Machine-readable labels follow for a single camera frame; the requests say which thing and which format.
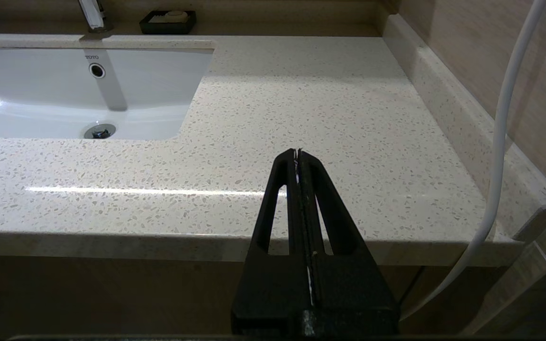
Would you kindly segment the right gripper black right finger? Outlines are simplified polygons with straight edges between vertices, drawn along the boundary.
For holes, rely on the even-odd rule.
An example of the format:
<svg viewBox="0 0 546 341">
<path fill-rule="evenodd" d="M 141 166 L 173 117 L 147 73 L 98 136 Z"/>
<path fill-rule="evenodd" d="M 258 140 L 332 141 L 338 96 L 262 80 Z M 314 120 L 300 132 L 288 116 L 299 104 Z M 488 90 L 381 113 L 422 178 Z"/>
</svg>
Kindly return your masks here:
<svg viewBox="0 0 546 341">
<path fill-rule="evenodd" d="M 299 151 L 298 170 L 312 293 L 301 335 L 397 335 L 399 305 L 322 162 Z"/>
</svg>

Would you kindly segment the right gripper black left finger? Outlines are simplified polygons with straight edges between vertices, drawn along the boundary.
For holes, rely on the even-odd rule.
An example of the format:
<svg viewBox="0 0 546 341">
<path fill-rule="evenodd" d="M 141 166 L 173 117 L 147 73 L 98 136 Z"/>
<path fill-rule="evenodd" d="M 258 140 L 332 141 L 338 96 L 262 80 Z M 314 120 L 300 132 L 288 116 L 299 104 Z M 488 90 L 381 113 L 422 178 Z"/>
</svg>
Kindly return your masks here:
<svg viewBox="0 0 546 341">
<path fill-rule="evenodd" d="M 297 151 L 288 149 L 273 162 L 230 310 L 236 335 L 285 337 L 295 332 L 299 316 L 311 307 L 296 161 Z M 282 186 L 286 186 L 289 253 L 271 255 L 272 226 Z"/>
</svg>

